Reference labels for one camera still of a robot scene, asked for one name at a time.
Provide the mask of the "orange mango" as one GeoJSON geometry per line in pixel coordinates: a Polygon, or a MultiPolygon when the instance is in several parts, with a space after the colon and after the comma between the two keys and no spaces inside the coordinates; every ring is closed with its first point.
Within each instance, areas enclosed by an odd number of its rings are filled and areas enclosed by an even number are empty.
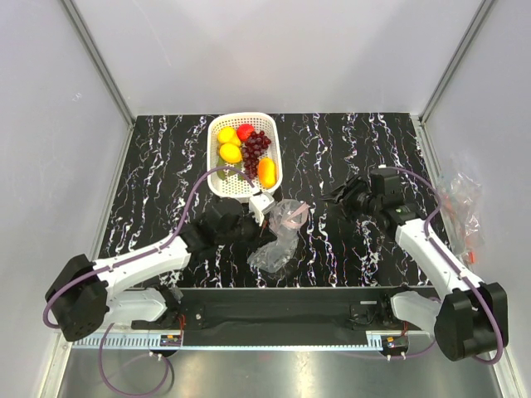
{"type": "Polygon", "coordinates": [[[272,188],[277,181],[275,162],[271,158],[262,158],[258,163],[257,174],[264,188],[272,188]]]}

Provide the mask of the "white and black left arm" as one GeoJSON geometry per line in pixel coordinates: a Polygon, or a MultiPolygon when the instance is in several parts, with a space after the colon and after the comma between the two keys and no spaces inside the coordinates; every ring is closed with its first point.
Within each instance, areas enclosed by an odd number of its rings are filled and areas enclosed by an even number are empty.
{"type": "Polygon", "coordinates": [[[80,341],[111,323],[172,327],[179,317],[177,295],[168,289],[137,289],[137,284],[208,260],[223,245],[257,239],[274,205],[267,193],[246,204],[222,198],[152,245],[106,259],[72,257],[46,292],[45,324],[60,330],[68,342],[80,341]]]}

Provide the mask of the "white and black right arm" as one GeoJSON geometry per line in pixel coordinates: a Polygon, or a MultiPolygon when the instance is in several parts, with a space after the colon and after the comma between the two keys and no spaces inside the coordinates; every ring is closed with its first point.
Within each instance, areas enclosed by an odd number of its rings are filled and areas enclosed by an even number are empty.
{"type": "Polygon", "coordinates": [[[403,173],[400,167],[374,168],[368,178],[355,175],[322,197],[346,221],[372,217],[436,290],[438,298],[432,300],[397,288],[377,307],[377,319],[385,328],[407,322],[428,332],[453,362],[472,357],[494,365],[509,342],[507,293],[498,283],[484,282],[443,244],[431,228],[432,217],[406,200],[403,173]]]}

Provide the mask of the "clear pink-dotted zip bag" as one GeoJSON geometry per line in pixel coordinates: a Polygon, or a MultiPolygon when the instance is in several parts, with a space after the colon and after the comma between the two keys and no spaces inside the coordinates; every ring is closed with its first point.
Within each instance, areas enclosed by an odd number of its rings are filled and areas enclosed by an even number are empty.
{"type": "Polygon", "coordinates": [[[269,230],[276,237],[252,253],[249,266],[276,273],[293,258],[299,243],[299,231],[308,220],[309,205],[294,199],[277,202],[270,211],[269,230]]]}

